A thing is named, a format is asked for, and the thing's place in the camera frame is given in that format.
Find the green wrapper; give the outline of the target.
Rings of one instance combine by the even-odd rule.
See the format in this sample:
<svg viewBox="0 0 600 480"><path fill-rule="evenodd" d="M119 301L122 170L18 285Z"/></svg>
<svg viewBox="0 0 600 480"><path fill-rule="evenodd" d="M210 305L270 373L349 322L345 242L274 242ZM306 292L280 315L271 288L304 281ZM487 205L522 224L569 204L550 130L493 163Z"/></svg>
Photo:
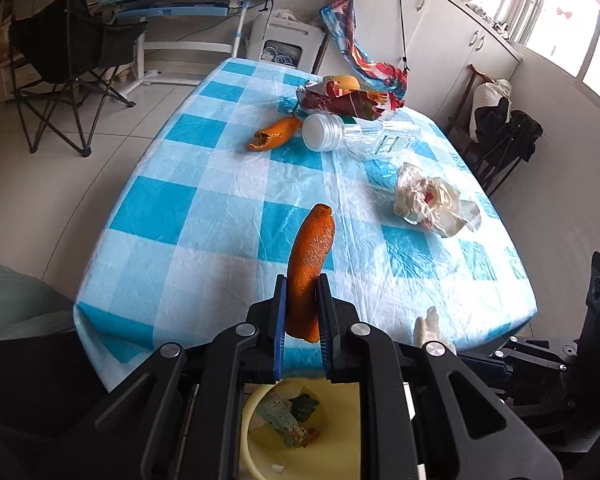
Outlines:
<svg viewBox="0 0 600 480"><path fill-rule="evenodd" d="M290 414L299 423L306 422L320 405L309 393L300 393L289 400Z"/></svg>

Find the blue juice carton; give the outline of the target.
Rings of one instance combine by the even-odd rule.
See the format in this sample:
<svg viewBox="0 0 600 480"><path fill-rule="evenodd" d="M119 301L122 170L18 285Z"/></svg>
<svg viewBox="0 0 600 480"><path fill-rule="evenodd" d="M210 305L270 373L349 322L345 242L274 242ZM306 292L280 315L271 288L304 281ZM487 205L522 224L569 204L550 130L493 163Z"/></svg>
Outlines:
<svg viewBox="0 0 600 480"><path fill-rule="evenodd" d="M277 393L268 393L257 407L257 413L283 439L287 448L303 448L311 437L311 430L299 424L290 414L290 399L283 399Z"/></svg>

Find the white tissue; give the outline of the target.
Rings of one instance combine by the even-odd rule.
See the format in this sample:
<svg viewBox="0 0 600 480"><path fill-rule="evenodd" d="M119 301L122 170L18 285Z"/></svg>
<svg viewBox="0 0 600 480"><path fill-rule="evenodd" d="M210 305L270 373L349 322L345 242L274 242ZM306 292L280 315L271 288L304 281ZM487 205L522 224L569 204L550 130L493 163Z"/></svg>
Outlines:
<svg viewBox="0 0 600 480"><path fill-rule="evenodd" d="M416 348L422 348L430 341L441 342L454 354L454 356L457 355L457 350L452 341L447 340L442 334L436 307L429 307L425 316L419 316L415 320L414 346Z"/></svg>

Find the cream plastic bag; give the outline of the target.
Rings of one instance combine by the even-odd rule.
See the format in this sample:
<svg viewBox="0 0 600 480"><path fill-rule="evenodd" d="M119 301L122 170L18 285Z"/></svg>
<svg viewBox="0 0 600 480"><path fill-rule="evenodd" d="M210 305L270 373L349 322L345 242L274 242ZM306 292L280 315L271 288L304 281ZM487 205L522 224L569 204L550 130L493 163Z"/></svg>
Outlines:
<svg viewBox="0 0 600 480"><path fill-rule="evenodd" d="M428 177L409 162L398 170L393 211L412 226L443 238L453 237L462 229L476 232L482 223L477 203L463 200L449 182Z"/></svg>

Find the yellow plastic basin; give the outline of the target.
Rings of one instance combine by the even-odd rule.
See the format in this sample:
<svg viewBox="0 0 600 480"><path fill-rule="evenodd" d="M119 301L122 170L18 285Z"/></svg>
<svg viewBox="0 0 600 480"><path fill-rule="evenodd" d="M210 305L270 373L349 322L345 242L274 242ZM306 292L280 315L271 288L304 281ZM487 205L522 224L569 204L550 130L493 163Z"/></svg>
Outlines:
<svg viewBox="0 0 600 480"><path fill-rule="evenodd" d="M242 410L243 479L361 477L358 386L292 378L249 390Z"/></svg>

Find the blue checkered plastic tablecloth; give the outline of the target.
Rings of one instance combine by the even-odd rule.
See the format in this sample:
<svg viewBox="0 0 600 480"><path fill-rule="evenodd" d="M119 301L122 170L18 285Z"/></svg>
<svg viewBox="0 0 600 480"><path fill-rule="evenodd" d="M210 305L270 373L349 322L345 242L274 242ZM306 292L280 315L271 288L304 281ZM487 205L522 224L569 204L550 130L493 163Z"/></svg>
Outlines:
<svg viewBox="0 0 600 480"><path fill-rule="evenodd" d="M536 300L490 200L434 122L403 158L475 202L481 223L443 238L393 210L399 163L315 153L300 138L257 153L248 143L296 105L310 75L222 62L166 122L136 165L82 281L76 330L97 375L116 386L169 341L205 344L273 295L301 223L332 208L325 264L332 294L363 321L409 342L429 309L458 350L490 344L532 319Z"/></svg>

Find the clear plastic bottle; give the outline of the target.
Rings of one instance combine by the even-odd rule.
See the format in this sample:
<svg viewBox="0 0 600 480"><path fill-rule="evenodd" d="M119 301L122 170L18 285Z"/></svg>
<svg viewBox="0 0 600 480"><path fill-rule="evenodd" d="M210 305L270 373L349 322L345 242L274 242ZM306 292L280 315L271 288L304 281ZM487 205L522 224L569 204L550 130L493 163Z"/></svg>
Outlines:
<svg viewBox="0 0 600 480"><path fill-rule="evenodd" d="M410 118L367 120L315 113L302 124L302 140L317 153L347 152L357 159L393 158L402 155L420 137Z"/></svg>

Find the red snack bag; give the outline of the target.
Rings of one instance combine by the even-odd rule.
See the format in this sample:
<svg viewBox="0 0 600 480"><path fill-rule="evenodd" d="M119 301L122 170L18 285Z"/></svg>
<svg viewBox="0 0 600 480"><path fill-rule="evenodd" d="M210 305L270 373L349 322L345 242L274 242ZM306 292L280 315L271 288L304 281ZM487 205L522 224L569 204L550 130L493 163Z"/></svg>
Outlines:
<svg viewBox="0 0 600 480"><path fill-rule="evenodd" d="M331 96L327 84L307 84L296 91L300 108L306 114L329 113L357 117L365 120L389 118L404 107L404 101L392 92L376 90L351 90L342 96Z"/></svg>

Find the yellow mango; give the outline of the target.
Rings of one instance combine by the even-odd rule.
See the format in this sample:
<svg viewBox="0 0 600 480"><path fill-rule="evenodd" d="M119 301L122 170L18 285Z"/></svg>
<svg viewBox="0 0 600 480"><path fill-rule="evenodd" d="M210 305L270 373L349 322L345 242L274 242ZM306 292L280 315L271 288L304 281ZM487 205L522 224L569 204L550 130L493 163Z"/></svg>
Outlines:
<svg viewBox="0 0 600 480"><path fill-rule="evenodd" d="M360 89L360 83L355 76L329 76L324 80L324 92L326 96L331 96L332 98L339 98Z"/></svg>

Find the colorful kite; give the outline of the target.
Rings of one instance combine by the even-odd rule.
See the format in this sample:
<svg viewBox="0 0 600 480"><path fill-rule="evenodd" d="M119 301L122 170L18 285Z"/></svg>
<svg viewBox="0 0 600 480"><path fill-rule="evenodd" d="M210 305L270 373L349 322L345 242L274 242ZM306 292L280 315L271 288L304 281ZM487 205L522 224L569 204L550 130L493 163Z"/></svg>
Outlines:
<svg viewBox="0 0 600 480"><path fill-rule="evenodd" d="M329 35L347 63L361 76L365 83L377 91L392 93L399 102L406 97L408 65L406 51L401 58L402 66L374 61L356 39L356 16L353 0L337 0L323 6L320 17Z"/></svg>

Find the chair with dark clothes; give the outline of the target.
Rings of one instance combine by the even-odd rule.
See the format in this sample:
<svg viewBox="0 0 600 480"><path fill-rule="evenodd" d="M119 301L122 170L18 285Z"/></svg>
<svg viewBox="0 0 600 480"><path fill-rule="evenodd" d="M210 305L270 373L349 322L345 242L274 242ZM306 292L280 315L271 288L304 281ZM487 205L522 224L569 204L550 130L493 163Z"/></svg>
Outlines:
<svg viewBox="0 0 600 480"><path fill-rule="evenodd" d="M446 134L466 136L460 157L491 197L514 170L528 162L543 135L539 122L512 105L513 85L468 65L469 78L455 110L446 121Z"/></svg>

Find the white folding step stool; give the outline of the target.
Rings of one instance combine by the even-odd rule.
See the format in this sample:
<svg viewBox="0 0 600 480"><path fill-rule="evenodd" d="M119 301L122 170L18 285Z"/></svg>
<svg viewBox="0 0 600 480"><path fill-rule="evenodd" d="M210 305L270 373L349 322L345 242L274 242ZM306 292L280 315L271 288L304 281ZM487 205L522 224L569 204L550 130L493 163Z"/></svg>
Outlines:
<svg viewBox="0 0 600 480"><path fill-rule="evenodd" d="M324 37L312 25L260 15L252 23L246 58L311 73Z"/></svg>

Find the white cabinet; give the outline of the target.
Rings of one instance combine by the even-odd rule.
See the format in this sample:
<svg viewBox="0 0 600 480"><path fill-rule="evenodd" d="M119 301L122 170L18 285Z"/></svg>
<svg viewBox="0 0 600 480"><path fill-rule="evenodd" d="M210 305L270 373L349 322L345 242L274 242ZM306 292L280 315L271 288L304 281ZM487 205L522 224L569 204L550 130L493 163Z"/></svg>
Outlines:
<svg viewBox="0 0 600 480"><path fill-rule="evenodd" d="M458 0L353 0L354 38L375 62L408 67L405 104L444 128L470 68L508 79L519 64L505 40Z"/></svg>

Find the blue glass desk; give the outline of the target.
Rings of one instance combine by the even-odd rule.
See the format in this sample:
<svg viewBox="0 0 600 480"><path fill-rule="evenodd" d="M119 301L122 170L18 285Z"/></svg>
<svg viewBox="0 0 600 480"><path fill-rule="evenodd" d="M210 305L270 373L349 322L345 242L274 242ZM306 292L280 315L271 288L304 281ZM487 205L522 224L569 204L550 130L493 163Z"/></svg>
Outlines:
<svg viewBox="0 0 600 480"><path fill-rule="evenodd" d="M167 77L158 70L145 70L145 53L147 50L180 50L190 52L211 52L228 54L231 58L238 55L242 28L247 12L260 3L271 0L100 0L94 9L111 11L119 21L135 20L140 23L150 18L231 18L238 16L234 39L230 44L212 41L185 40L146 40L143 32L135 44L135 80L124 88L130 93L140 86L150 84L176 84L177 86L196 87L201 83L193 75Z"/></svg>

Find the black folding camp chair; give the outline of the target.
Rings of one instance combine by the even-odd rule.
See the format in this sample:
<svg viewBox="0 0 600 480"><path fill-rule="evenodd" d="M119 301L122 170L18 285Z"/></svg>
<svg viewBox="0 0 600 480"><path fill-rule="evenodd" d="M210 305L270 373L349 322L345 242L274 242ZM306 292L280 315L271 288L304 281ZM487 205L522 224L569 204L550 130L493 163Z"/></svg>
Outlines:
<svg viewBox="0 0 600 480"><path fill-rule="evenodd" d="M114 88L114 78L133 62L135 44L145 30L145 23L104 22L86 0L54 0L30 18L10 23L8 53L21 54L38 73L34 81L18 84L15 60L9 60L12 96L30 153L50 130L82 157L92 154L105 101L135 105ZM78 143L52 123L60 103L73 111Z"/></svg>

